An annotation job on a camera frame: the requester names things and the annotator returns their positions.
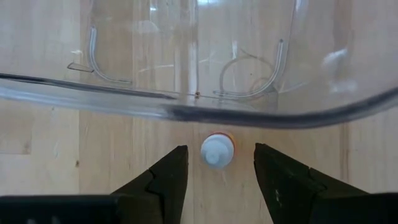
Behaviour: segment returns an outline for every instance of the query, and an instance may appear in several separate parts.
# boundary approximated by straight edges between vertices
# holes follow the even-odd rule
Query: clear plastic container
[[[397,103],[396,0],[5,0],[0,96],[308,128]]]

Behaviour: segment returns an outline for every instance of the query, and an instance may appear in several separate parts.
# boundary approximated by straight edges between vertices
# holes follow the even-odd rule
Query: white plastic cap
[[[234,156],[234,144],[225,134],[213,134],[201,145],[201,157],[214,168],[227,166]]]

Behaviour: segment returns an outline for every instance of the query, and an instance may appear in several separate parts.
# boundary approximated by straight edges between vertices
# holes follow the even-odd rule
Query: wooden surface
[[[81,55],[76,56],[75,53],[84,43],[80,40],[85,39],[81,31],[86,30],[86,24],[82,22],[85,18],[80,17],[78,9],[87,7],[87,1],[37,0],[30,1],[28,6],[24,2],[0,2],[3,4],[2,12],[4,8],[10,9],[9,13],[0,14],[0,55],[8,59],[0,62],[0,70],[79,78],[79,73],[65,67],[71,61],[79,62],[81,59]],[[12,10],[25,17],[21,22],[8,26],[46,26],[21,29],[23,32],[15,33],[6,22],[19,21]],[[107,38],[109,40],[99,41],[123,42],[132,37],[109,35]],[[29,44],[42,39],[45,41],[40,42],[41,45],[32,48]],[[63,44],[58,45],[55,40],[62,40]],[[158,53],[150,48],[149,40],[140,41],[147,41],[149,53]],[[134,44],[127,46],[137,48]],[[129,53],[128,50],[123,51],[126,45],[113,47],[113,53],[98,60],[107,61],[121,57],[119,54],[124,52]],[[131,55],[123,57],[126,61],[120,58],[109,60],[104,65],[105,69],[117,68],[132,74],[155,62],[168,63],[172,59],[167,51],[163,54],[153,61],[142,57],[142,64],[135,66],[128,65]],[[29,58],[34,58],[34,63],[28,63]],[[157,72],[134,78],[135,82],[148,88],[159,88],[162,84],[165,90],[177,88],[175,83],[159,80]],[[0,100],[0,125],[2,195],[107,194],[135,178],[176,146],[186,144],[190,165],[183,223],[272,223],[254,173],[256,142],[269,144],[363,190],[398,190],[398,109],[349,124],[278,131],[151,121]],[[226,169],[214,170],[202,163],[200,145],[207,135],[220,130],[230,132],[236,138],[236,153]]]

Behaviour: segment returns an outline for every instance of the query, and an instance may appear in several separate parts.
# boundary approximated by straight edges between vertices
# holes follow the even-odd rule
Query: black metal jaw
[[[368,194],[265,144],[254,167],[274,224],[398,223],[397,194]]]
[[[0,224],[180,223],[188,149],[179,146],[111,195],[0,197]]]

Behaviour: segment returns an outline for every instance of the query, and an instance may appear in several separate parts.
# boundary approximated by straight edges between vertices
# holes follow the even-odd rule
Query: transparent plastic
[[[396,0],[6,0],[0,96],[276,128],[394,106]]]

